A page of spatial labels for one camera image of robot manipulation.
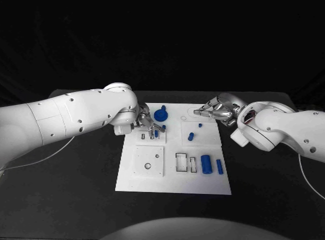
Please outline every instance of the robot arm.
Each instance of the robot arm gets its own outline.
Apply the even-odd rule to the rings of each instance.
[[[113,125],[115,135],[129,134],[142,126],[164,132],[149,117],[148,106],[139,106],[131,87],[123,83],[0,107],[0,169],[33,149],[106,124]]]
[[[237,122],[231,139],[243,147],[250,142],[270,151],[286,144],[303,157],[325,163],[325,112],[295,112],[276,102],[246,104],[236,96],[221,93],[194,114],[213,117],[230,127]]]

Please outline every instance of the white platform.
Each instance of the white platform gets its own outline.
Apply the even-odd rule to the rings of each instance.
[[[146,105],[152,118],[155,110],[165,105],[168,119],[164,122],[157,122],[155,119],[154,121],[159,126],[167,126],[167,133],[159,133],[159,139],[149,139],[146,128],[142,127],[125,135],[115,190],[231,195],[217,123],[214,119],[193,114],[193,110],[203,104],[146,103]],[[194,133],[193,141],[187,139],[190,132]],[[187,172],[177,171],[177,153],[187,154]],[[210,155],[211,174],[203,174],[201,155]],[[195,157],[197,173],[191,173],[190,157]],[[217,171],[217,159],[221,159],[223,175]]]

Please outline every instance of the black curtain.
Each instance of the black curtain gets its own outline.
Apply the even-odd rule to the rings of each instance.
[[[296,105],[325,107],[325,3],[0,0],[0,106],[113,82],[146,91],[286,92]]]

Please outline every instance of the small blue part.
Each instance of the small blue part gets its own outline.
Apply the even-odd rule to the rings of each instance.
[[[223,174],[223,169],[221,169],[221,160],[217,159],[216,160],[216,163],[217,163],[217,170],[218,170],[218,174]]]
[[[162,122],[168,119],[168,112],[165,111],[165,105],[154,113],[155,121]]]
[[[201,160],[201,169],[204,174],[213,173],[213,167],[211,167],[211,161],[210,161],[210,155],[203,155],[200,157]]]
[[[188,141],[193,141],[194,133],[190,133]]]

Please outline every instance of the black table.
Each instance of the black table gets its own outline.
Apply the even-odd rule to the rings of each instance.
[[[56,90],[56,97],[75,90]],[[220,92],[135,91],[146,103],[205,103]],[[233,92],[249,103],[275,101],[295,108],[285,93]],[[292,239],[325,239],[325,200],[300,174],[298,154],[283,144],[270,151],[230,139],[218,123],[233,195],[116,192],[123,137],[113,127],[76,137],[40,164],[13,169],[0,180],[0,237],[99,239],[132,224],[169,217],[231,220]],[[21,157],[33,162],[66,144]],[[325,195],[325,163],[302,158],[308,179]]]

